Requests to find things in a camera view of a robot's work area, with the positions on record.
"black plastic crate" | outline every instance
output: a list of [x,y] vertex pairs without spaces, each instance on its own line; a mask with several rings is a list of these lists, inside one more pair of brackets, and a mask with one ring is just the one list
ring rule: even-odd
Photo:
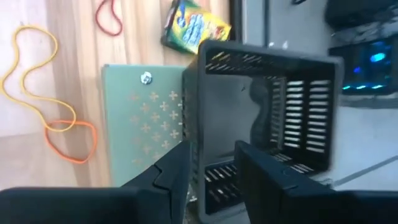
[[245,211],[240,193],[231,189],[237,186],[234,170],[226,170],[237,140],[306,175],[329,168],[342,77],[339,58],[201,44],[183,73],[183,133],[193,142],[192,185],[202,222]]

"rubber band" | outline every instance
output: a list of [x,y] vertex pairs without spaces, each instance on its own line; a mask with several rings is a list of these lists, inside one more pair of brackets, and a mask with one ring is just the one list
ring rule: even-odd
[[[51,102],[59,103],[59,104],[61,104],[61,105],[63,105],[63,106],[66,106],[66,107],[72,112],[72,115],[73,115],[72,122],[71,122],[70,125],[69,125],[68,127],[66,127],[66,128],[63,128],[63,129],[51,128],[50,126],[47,125],[47,122],[45,121],[44,115],[40,112],[39,109],[37,109],[35,106],[30,105],[30,104],[28,104],[28,103],[26,103],[26,102],[24,102],[24,101],[22,101],[22,100],[18,100],[18,99],[16,99],[16,98],[12,97],[10,94],[7,93],[7,91],[6,91],[6,89],[5,89],[5,82],[6,82],[7,78],[14,72],[14,70],[17,68],[18,63],[19,63],[19,47],[18,47],[18,43],[17,43],[17,36],[18,36],[19,32],[21,32],[22,30],[26,30],[26,29],[38,30],[38,31],[41,31],[41,32],[43,32],[44,34],[47,34],[48,36],[50,36],[51,39],[52,39],[52,41],[54,42],[54,51],[52,52],[52,55],[51,55],[48,59],[44,60],[44,61],[41,62],[41,63],[38,63],[37,65],[34,65],[34,66],[28,68],[27,70],[25,70],[25,71],[22,73],[21,79],[19,80],[19,86],[20,86],[20,88],[21,88],[23,94],[25,94],[25,95],[28,96],[29,98],[33,98],[33,99],[36,99],[36,100],[51,101]],[[3,77],[0,79],[0,92],[1,92],[2,94],[4,94],[8,100],[11,100],[11,101],[13,101],[13,102],[16,102],[16,103],[18,103],[18,104],[20,104],[20,105],[22,105],[22,106],[26,106],[26,107],[28,107],[29,109],[33,110],[35,113],[37,113],[37,115],[39,116],[39,118],[40,118],[42,124],[43,124],[46,128],[48,128],[49,130],[55,131],[55,132],[64,132],[64,131],[68,131],[69,129],[71,129],[71,128],[73,127],[73,125],[75,124],[75,122],[76,122],[76,112],[75,112],[75,110],[73,109],[72,106],[70,106],[70,105],[67,104],[66,102],[57,100],[57,99],[55,99],[55,98],[37,96],[37,95],[35,95],[35,94],[32,94],[32,93],[30,93],[30,92],[26,89],[26,86],[25,86],[25,79],[26,79],[26,77],[28,76],[28,74],[29,74],[31,71],[33,71],[33,70],[35,70],[35,69],[38,69],[38,68],[41,68],[41,67],[43,67],[44,65],[48,64],[49,62],[51,62],[51,61],[54,59],[54,57],[56,56],[56,54],[58,53],[58,41],[57,41],[57,39],[55,38],[55,36],[52,35],[49,31],[47,31],[47,30],[45,30],[45,29],[42,29],[42,28],[40,28],[40,27],[37,27],[37,26],[20,26],[20,27],[18,27],[18,28],[16,29],[16,31],[15,31],[14,34],[12,35],[12,47],[14,48],[14,52],[15,52],[14,62],[12,63],[10,69],[9,69],[8,71],[6,71],[5,76],[3,76]]]
[[112,16],[116,19],[116,22],[119,24],[119,30],[118,30],[116,33],[111,32],[111,31],[105,29],[105,28],[101,25],[100,20],[99,20],[100,10],[101,10],[101,8],[105,5],[105,3],[106,3],[107,1],[108,1],[108,0],[103,0],[103,1],[101,2],[101,4],[98,6],[97,10],[95,11],[95,22],[97,23],[98,28],[99,28],[102,32],[104,32],[105,34],[108,34],[108,35],[110,35],[110,36],[112,36],[112,37],[116,37],[116,36],[118,36],[118,35],[120,35],[120,34],[122,33],[122,31],[123,31],[123,23],[122,23],[122,21],[120,20],[120,18],[116,15],[116,13],[115,13],[115,11],[114,11],[114,0],[110,0],[110,1],[111,1],[111,13],[112,13]]
[[[49,123],[49,126],[51,126],[53,124],[57,124],[57,123],[71,124],[72,121],[65,121],[65,120],[52,121],[51,123]],[[51,140],[49,138],[49,129],[48,128],[44,128],[45,142],[62,159],[65,159],[65,160],[67,160],[69,162],[76,163],[76,164],[84,164],[85,162],[87,162],[93,156],[93,154],[95,153],[95,150],[97,148],[97,142],[98,142],[97,130],[95,129],[94,125],[92,125],[91,123],[86,122],[86,121],[76,121],[75,125],[87,126],[87,127],[89,127],[91,129],[91,135],[92,135],[92,138],[93,138],[93,146],[91,147],[91,150],[90,150],[90,152],[88,153],[88,155],[87,155],[87,157],[85,159],[76,159],[76,158],[70,157],[70,156],[62,153],[61,151],[59,151],[57,149],[57,147],[54,146],[54,144],[51,142]]]
[[[7,79],[9,78],[9,76],[14,72],[14,70],[16,69],[16,67],[18,66],[18,63],[19,63],[19,46],[18,46],[18,43],[17,43],[17,36],[18,36],[19,32],[21,32],[22,30],[26,30],[26,29],[38,30],[38,31],[41,31],[41,32],[47,34],[48,36],[50,36],[51,39],[52,39],[52,41],[54,42],[54,51],[53,51],[53,53],[51,54],[51,56],[50,56],[48,59],[44,60],[44,61],[41,62],[41,63],[38,63],[37,65],[34,65],[34,66],[28,68],[27,70],[25,70],[25,71],[22,73],[22,77],[21,77],[20,82],[19,82],[20,88],[21,88],[23,94],[25,94],[26,96],[28,96],[28,97],[30,97],[30,98],[33,98],[33,99],[36,99],[36,100],[51,101],[51,102],[59,103],[59,104],[65,106],[65,107],[67,107],[67,108],[72,112],[72,115],[73,115],[73,119],[70,120],[70,121],[58,120],[58,121],[52,121],[52,122],[50,122],[49,124],[47,124],[47,122],[46,122],[46,120],[45,120],[45,118],[44,118],[44,115],[40,112],[39,109],[37,109],[35,106],[33,106],[33,105],[29,104],[29,103],[26,103],[26,102],[24,102],[24,101],[21,101],[21,100],[18,100],[18,99],[16,99],[16,98],[12,97],[10,94],[7,93],[7,91],[6,91],[6,89],[5,89],[5,82],[6,82],[6,80],[7,80]],[[91,123],[86,122],[86,121],[77,121],[77,120],[76,120],[76,111],[73,109],[72,106],[70,106],[70,105],[67,104],[66,102],[60,101],[60,100],[55,99],[55,98],[37,96],[37,95],[35,95],[35,94],[33,94],[33,93],[30,93],[30,92],[27,90],[26,86],[25,86],[25,79],[26,79],[26,77],[28,76],[28,74],[29,74],[31,71],[33,71],[33,70],[35,70],[35,69],[37,69],[37,68],[43,67],[44,65],[48,64],[49,62],[51,62],[51,61],[53,60],[53,58],[56,56],[56,54],[57,54],[57,52],[58,52],[58,41],[57,41],[57,39],[55,38],[55,36],[54,36],[53,34],[51,34],[49,31],[46,31],[46,30],[43,29],[43,28],[40,28],[40,27],[37,27],[37,26],[20,26],[20,27],[18,27],[18,28],[16,29],[16,31],[14,32],[14,34],[13,34],[13,36],[12,36],[12,47],[14,48],[14,51],[15,51],[14,62],[12,63],[10,69],[6,72],[5,76],[3,76],[3,77],[0,79],[0,93],[4,94],[8,100],[11,100],[11,101],[13,101],[13,102],[16,102],[16,103],[18,103],[18,104],[20,104],[20,105],[22,105],[22,106],[25,106],[25,107],[27,107],[27,108],[33,110],[35,113],[38,114],[38,116],[39,116],[41,122],[42,122],[43,125],[44,125],[44,137],[45,137],[45,142],[46,142],[46,143],[50,146],[50,148],[53,149],[53,150],[55,151],[55,153],[57,153],[62,159],[65,159],[65,160],[67,160],[67,161],[70,161],[70,162],[76,163],[76,164],[83,164],[83,163],[87,162],[87,161],[90,159],[90,157],[94,154],[94,152],[96,151],[96,147],[97,147],[98,138],[97,138],[97,131],[96,131],[96,128],[94,127],[94,125],[92,125]],[[67,126],[66,128],[63,128],[63,129],[52,128],[51,125],[56,124],[56,123],[69,124],[69,126]],[[49,131],[62,133],[62,132],[64,132],[64,131],[68,131],[68,130],[71,129],[74,125],[84,125],[84,126],[87,126],[87,127],[91,128],[91,132],[92,132],[92,135],[93,135],[93,147],[91,148],[91,150],[90,150],[90,152],[89,152],[89,154],[88,154],[88,156],[87,156],[86,159],[75,159],[75,158],[72,158],[72,157],[70,157],[70,156],[67,156],[67,155],[63,154],[62,152],[60,152],[60,151],[51,143],[51,141],[50,141],[50,139],[49,139]]]

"green panel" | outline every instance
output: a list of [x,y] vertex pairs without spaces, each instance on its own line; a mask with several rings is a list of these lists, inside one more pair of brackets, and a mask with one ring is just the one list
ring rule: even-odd
[[[181,141],[184,68],[104,66],[104,109],[113,185],[131,180]],[[152,74],[152,83],[141,83],[144,72]]]

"wooden surface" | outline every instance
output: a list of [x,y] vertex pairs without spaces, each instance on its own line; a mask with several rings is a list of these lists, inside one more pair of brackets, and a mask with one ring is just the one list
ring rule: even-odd
[[[98,128],[95,156],[86,164],[75,165],[60,159],[44,142],[43,125],[31,110],[0,95],[0,189],[14,186],[107,186],[111,183],[104,136],[100,69],[105,63],[186,65],[190,57],[161,46],[160,34],[171,0],[116,0],[116,13],[123,20],[119,37],[103,34],[94,23],[101,0],[0,0],[0,75],[14,60],[11,36],[23,24],[41,26],[53,33],[60,50],[55,60],[32,72],[28,89],[42,96],[56,97],[73,105],[78,119]],[[204,8],[228,21],[227,0],[198,1]],[[101,11],[101,22],[117,30],[110,5]],[[6,89],[13,96],[38,106],[47,121],[70,119],[71,113],[54,103],[32,101],[19,89],[23,70],[43,61],[52,51],[50,39],[34,30],[20,34],[21,61]],[[75,127],[52,133],[53,142],[63,152],[84,157],[91,147],[90,132]]]

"colorful packaging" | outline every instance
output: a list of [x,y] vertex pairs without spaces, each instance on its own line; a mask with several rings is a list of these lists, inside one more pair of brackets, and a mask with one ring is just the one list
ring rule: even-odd
[[162,43],[180,52],[197,54],[206,39],[227,40],[231,26],[191,0],[174,0]]

